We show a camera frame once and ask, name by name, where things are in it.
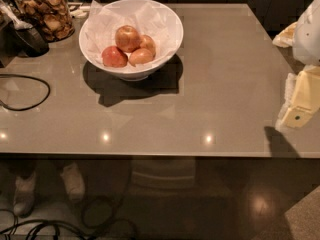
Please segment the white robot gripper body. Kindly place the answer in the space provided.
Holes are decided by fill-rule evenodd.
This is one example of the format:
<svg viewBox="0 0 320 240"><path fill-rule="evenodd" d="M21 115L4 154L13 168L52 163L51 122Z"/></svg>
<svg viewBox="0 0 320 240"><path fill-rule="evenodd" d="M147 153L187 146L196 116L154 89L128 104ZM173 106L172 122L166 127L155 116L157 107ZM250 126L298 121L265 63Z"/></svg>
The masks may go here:
<svg viewBox="0 0 320 240"><path fill-rule="evenodd" d="M320 0L313 0L297 21L293 57L304 65L320 65Z"/></svg>

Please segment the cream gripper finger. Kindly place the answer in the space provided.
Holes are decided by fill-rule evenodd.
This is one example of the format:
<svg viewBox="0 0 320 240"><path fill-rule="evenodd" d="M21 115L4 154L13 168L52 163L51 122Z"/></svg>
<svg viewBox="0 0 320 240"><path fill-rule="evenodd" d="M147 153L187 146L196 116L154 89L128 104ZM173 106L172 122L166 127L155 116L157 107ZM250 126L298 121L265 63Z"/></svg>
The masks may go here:
<svg viewBox="0 0 320 240"><path fill-rule="evenodd" d="M305 126L320 109L320 67L306 65L298 75L289 73L284 99L276 130L288 132Z"/></svg>
<svg viewBox="0 0 320 240"><path fill-rule="evenodd" d="M296 29L297 23L294 22L290 24L288 27L286 27L284 30L282 30L279 34L277 34L273 40L272 43L281 48L288 48L291 47L293 44L294 39L294 32Z"/></svg>

